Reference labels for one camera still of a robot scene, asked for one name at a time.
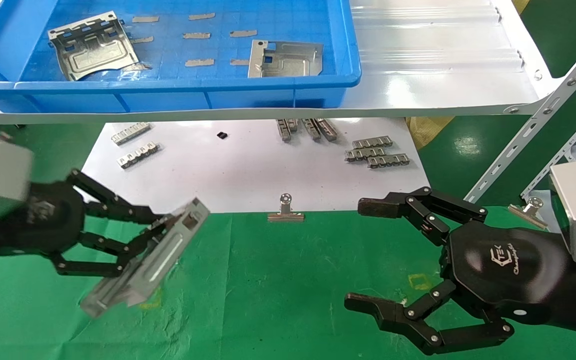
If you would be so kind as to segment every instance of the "blue bin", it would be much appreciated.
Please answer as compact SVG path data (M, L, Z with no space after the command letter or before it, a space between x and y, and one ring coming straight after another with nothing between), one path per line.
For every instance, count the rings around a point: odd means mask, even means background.
M114 11L150 70L99 71L66 81L46 32ZM215 13L204 20L188 15ZM160 16L132 23L134 16ZM257 30L232 38L234 30ZM210 39L182 34L211 33ZM318 76L247 78L253 39L324 44ZM186 60L215 59L186 67ZM3 0L0 110L10 113L126 113L235 108L335 108L359 83L349 0Z

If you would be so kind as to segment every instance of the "metal bracket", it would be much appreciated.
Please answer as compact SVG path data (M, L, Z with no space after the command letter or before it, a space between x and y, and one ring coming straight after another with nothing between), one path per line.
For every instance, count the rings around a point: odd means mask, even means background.
M510 210L511 213L529 221L534 226L545 230L548 228L548 224L537 217L537 212L539 212L539 209L541 208L543 208L543 200L537 197L531 197L528 199L528 204L525 205L524 208L515 205L508 206L508 210Z
M61 71L71 81L139 61L113 11L51 29L48 39L57 52Z
M159 242L153 239L150 250L141 259L132 259L121 276L103 278L81 301L81 309L90 317L97 318L118 303L125 302L130 307L148 300L179 260L208 215L208 208L195 198L160 220L168 221L178 217L178 221L163 239Z
M290 208L292 195L284 193L279 200L281 201L281 212L268 214L268 221L271 223L303 223L305 216L300 212L292 212L292 208Z
M548 96L539 110L521 127L512 141L505 146L505 149L482 175L477 184L470 189L464 200L471 203L477 202L503 171L505 171L512 160L517 157L532 138L552 119L561 106L566 103L574 91L576 91L576 64L568 72L566 80ZM519 109L516 109L516 111L510 109L509 112L515 114L518 111Z
M534 187L536 187L537 184L539 184L539 182L541 182L541 180L543 180L543 178L548 175L548 173L550 173L550 167L555 166L562 157L567 157L569 162L574 161L572 155L570 154L570 150L575 143L576 133L574 133L574 135L568 139L564 146L562 146L562 148L557 151L554 157L550 159L550 162L548 162L548 164L543 169L541 169L541 171L539 171L537 176L532 179L530 184L525 189L523 189L521 192L521 198L527 201L530 197L530 192L534 190Z
M275 45L271 50L269 44ZM322 43L252 40L249 78L316 76L323 69Z

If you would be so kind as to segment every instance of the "metal connector strip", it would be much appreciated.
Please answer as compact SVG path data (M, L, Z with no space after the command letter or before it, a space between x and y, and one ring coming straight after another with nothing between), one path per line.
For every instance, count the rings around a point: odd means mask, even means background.
M153 155L153 153L158 152L160 148L161 146L159 144L153 143L151 141L146 145L141 146L137 150L129 153L128 155L120 157L117 159L117 163L119 166L121 166L122 169L129 168L130 166L137 164L137 162L144 160L150 155Z
M92 318L101 316L111 306L126 303L134 306L147 301L185 248L201 228L210 211L195 198L186 206L165 216L178 218L160 242L152 240L149 251L132 259L118 277L103 278L81 301L81 309Z
M112 137L110 137L110 140L112 140L112 142L114 142L117 145L121 145L147 132L151 128L152 126L150 125L150 123L138 122L135 123L135 125L132 125L129 128L121 130L120 132L117 132L116 134L112 135Z
M372 147L372 148L355 148L353 150L348 150L345 152L346 162L356 162L365 160L369 157L382 157L386 154L385 149L382 147Z
M331 123L325 118L318 118L316 120L317 120L317 125L319 127L319 130L321 130L321 133L324 135L326 140L329 142L336 141L336 137L338 136L338 133L336 132L334 127L331 125Z
M389 147L393 142L390 136L371 137L370 139L361 139L352 142L352 147L355 149L366 149L376 147Z
M406 166L410 163L410 159L404 153L397 153L395 155L371 156L368 157L367 160L368 167L371 169L380 167Z
M310 137L314 141L321 139L321 132L319 132L319 128L317 127L317 122L313 118L302 118L303 125L306 127L306 131L310 134Z

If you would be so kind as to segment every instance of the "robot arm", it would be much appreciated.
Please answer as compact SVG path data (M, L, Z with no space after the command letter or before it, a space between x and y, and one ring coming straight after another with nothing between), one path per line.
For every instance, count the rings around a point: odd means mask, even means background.
M463 225L450 232L433 212ZM505 319L576 331L576 262L560 234L487 226L486 210L429 187L362 198L359 213L404 217L443 247L443 282L408 307L347 294L345 307L372 315L380 330L404 335L428 355L498 346L514 334ZM441 331L428 326L425 318L450 299L484 324Z

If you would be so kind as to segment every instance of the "white shelf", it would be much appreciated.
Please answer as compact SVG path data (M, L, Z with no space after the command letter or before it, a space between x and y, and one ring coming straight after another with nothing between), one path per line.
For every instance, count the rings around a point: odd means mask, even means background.
M0 123L533 114L553 79L511 0L350 0L363 76L338 109L0 114Z

